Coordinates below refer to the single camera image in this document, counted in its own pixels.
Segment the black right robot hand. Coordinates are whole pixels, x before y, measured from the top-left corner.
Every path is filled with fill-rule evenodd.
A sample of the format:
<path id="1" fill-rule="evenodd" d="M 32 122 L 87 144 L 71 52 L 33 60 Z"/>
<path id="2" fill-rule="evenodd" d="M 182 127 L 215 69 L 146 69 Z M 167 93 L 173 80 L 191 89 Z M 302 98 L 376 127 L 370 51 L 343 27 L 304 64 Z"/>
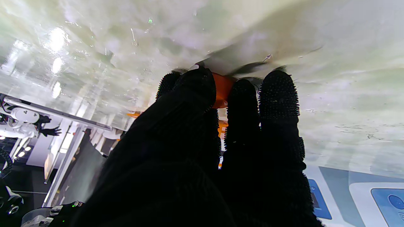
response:
<path id="1" fill-rule="evenodd" d="M 75 201 L 70 204 L 64 204 L 52 207 L 50 210 L 51 219 L 49 227 L 69 227 L 75 214 L 85 203 L 81 201 Z"/>

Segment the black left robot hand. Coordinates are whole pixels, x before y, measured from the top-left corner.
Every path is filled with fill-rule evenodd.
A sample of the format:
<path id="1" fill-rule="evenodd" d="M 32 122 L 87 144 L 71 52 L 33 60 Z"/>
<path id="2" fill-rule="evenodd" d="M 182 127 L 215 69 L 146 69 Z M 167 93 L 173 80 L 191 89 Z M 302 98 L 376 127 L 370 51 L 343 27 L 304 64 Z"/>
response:
<path id="1" fill-rule="evenodd" d="M 204 67 L 164 76 L 69 226 L 322 227 L 291 75 L 271 71 L 259 92 L 234 83 L 221 169 L 216 91 Z"/>

